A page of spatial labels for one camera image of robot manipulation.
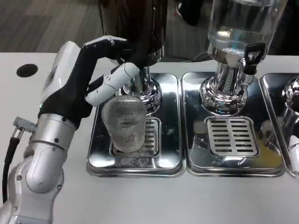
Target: gray carpet floor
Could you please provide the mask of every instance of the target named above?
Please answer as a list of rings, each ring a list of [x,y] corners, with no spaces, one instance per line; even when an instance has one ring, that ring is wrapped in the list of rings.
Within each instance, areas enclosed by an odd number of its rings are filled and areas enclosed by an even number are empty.
[[[168,0],[164,61],[193,59],[207,49],[212,3],[206,1],[196,27],[175,15]],[[0,0],[0,52],[57,52],[66,41],[78,45],[102,36],[97,0]]]

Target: white countertop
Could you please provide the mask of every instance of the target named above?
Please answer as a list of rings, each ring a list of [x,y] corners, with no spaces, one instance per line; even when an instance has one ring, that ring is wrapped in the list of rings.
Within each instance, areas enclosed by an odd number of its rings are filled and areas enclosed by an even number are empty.
[[[55,54],[0,54],[0,172],[16,116],[37,120],[40,95]],[[19,78],[16,69],[34,63],[39,71]],[[151,72],[177,77],[191,71],[215,71],[216,62],[158,63]],[[101,60],[94,76],[114,65]],[[258,77],[269,72],[299,72],[299,56],[268,56]],[[93,126],[92,115],[76,132],[64,165],[65,183],[54,205],[54,224],[296,224],[299,222],[299,182],[279,178],[195,177],[98,178],[86,171]],[[17,149],[13,165],[22,160],[29,134]]]

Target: black spigot handle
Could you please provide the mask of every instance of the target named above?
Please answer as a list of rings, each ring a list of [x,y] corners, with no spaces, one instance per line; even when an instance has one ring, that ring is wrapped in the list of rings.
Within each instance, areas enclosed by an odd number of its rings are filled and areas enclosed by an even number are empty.
[[[256,67],[260,63],[265,51],[266,51],[265,43],[255,43],[255,44],[247,45],[244,54],[246,66],[243,69],[243,72],[248,75],[255,75]],[[258,52],[258,54],[256,57],[252,57],[252,59],[250,59],[249,55],[250,53],[253,52]]]
[[[266,44],[265,43],[255,43],[247,45],[245,48],[245,61],[248,65],[257,65],[260,63],[264,53],[266,50]],[[258,55],[250,60],[249,54],[253,52],[259,52]]]

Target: stainless steel drip tray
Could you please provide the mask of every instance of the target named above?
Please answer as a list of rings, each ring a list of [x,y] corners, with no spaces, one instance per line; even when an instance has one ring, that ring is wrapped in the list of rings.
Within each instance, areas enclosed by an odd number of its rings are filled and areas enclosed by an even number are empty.
[[[282,92],[287,83],[292,78],[297,76],[299,76],[299,73],[269,73],[264,75],[259,80],[265,104],[268,109],[270,121],[273,126],[273,131],[269,132],[269,134],[274,133],[277,137],[277,139],[275,139],[275,142],[279,145],[282,152],[284,153],[286,169],[288,173],[293,177],[297,176],[298,174],[295,174],[292,169],[292,163],[289,156],[289,148],[285,142],[281,126],[284,118],[284,112],[286,110],[285,99],[283,99],[282,97]]]
[[[159,109],[148,116],[142,148],[123,153],[113,146],[97,108],[89,148],[87,170],[95,176],[165,176],[183,173],[180,101],[177,78],[168,73],[151,74],[162,89]]]
[[[249,98],[239,117],[215,117],[202,107],[199,94],[201,83],[213,75],[191,72],[180,80],[187,169],[199,176],[282,175],[279,150],[267,148],[259,139],[269,117],[258,81],[249,86]]]

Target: black circular hole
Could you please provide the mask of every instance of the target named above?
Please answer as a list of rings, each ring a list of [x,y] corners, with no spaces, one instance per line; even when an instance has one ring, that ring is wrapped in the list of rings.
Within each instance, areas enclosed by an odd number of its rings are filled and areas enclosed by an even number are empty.
[[[35,64],[25,64],[18,68],[17,76],[27,78],[37,73],[38,67]]]

